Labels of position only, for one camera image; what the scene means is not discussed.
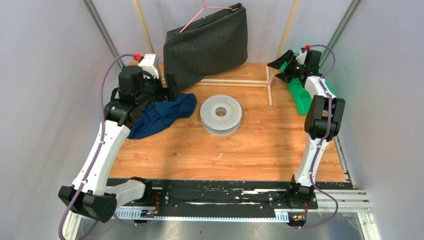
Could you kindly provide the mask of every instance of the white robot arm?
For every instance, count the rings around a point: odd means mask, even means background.
[[[62,186],[59,198],[68,206],[80,191],[71,211],[88,218],[107,222],[115,209],[131,201],[142,205],[152,198],[152,183],[149,180],[132,177],[117,186],[106,186],[109,173],[124,140],[130,134],[136,120],[142,114],[142,108],[152,101],[175,101],[180,93],[171,73],[165,75],[167,88],[162,87],[158,58],[155,54],[146,54],[138,66],[125,66],[119,74],[119,87],[112,91],[110,102],[104,107],[104,139],[102,124],[87,160],[73,180],[71,186]],[[95,154],[96,161],[92,166]]]
[[[339,133],[345,109],[345,100],[330,92],[319,72],[321,55],[320,51],[305,46],[298,55],[288,50],[268,64],[268,67],[282,70],[275,76],[284,82],[289,84],[293,79],[298,79],[312,98],[304,125],[307,141],[303,158],[284,195],[288,206],[292,206],[291,203],[308,204],[314,197],[321,158],[330,141]],[[290,226],[303,226],[305,222],[305,218],[296,219]]]

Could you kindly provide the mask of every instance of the white wall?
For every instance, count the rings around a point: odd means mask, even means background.
[[[163,59],[166,32],[187,24],[202,8],[201,0],[139,0],[155,53]],[[149,53],[132,0],[94,0],[99,15],[119,53]],[[243,0],[247,9],[248,62],[271,62],[286,27],[293,0]],[[206,4],[228,7],[234,0],[206,0]],[[351,0],[301,0],[285,50],[306,44],[327,44]],[[206,9],[200,17],[216,12]]]
[[[423,9],[422,1],[362,1],[328,76],[346,100],[342,147],[383,240],[423,238]]]
[[[82,1],[0,1],[0,239],[58,239],[58,191],[96,138],[112,59]]]

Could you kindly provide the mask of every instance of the gray disc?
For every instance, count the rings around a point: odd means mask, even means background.
[[[201,124],[215,136],[227,136],[240,126],[242,107],[232,97],[215,95],[206,99],[200,107]]]

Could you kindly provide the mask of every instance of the wooden rack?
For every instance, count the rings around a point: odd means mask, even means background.
[[[291,6],[290,14],[288,16],[287,24],[285,25],[284,34],[282,35],[282,39],[278,48],[278,52],[276,58],[279,58],[283,54],[284,46],[287,41],[287,37],[289,36],[290,28],[292,27],[293,20],[295,18],[296,11],[298,9],[300,0],[294,0]],[[143,14],[143,9],[139,0],[133,0],[135,9],[137,11],[138,19],[140,21],[141,27],[144,32],[144,37],[149,47],[150,53],[154,54],[155,50],[153,48],[152,40],[150,38],[149,30],[146,25],[146,21]],[[274,75],[276,74],[275,69],[269,68],[266,66],[266,80],[246,80],[246,79],[209,79],[204,78],[197,85],[203,86],[229,86],[229,87],[262,87],[267,88],[267,98],[268,98],[268,106],[271,107],[273,105],[272,95],[271,95],[271,84],[274,79]]]

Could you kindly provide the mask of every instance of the dark gray bag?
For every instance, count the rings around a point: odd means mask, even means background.
[[[248,58],[246,8],[235,4],[192,22],[183,32],[179,27],[166,33],[163,46],[165,73],[186,89],[205,76],[236,68]]]

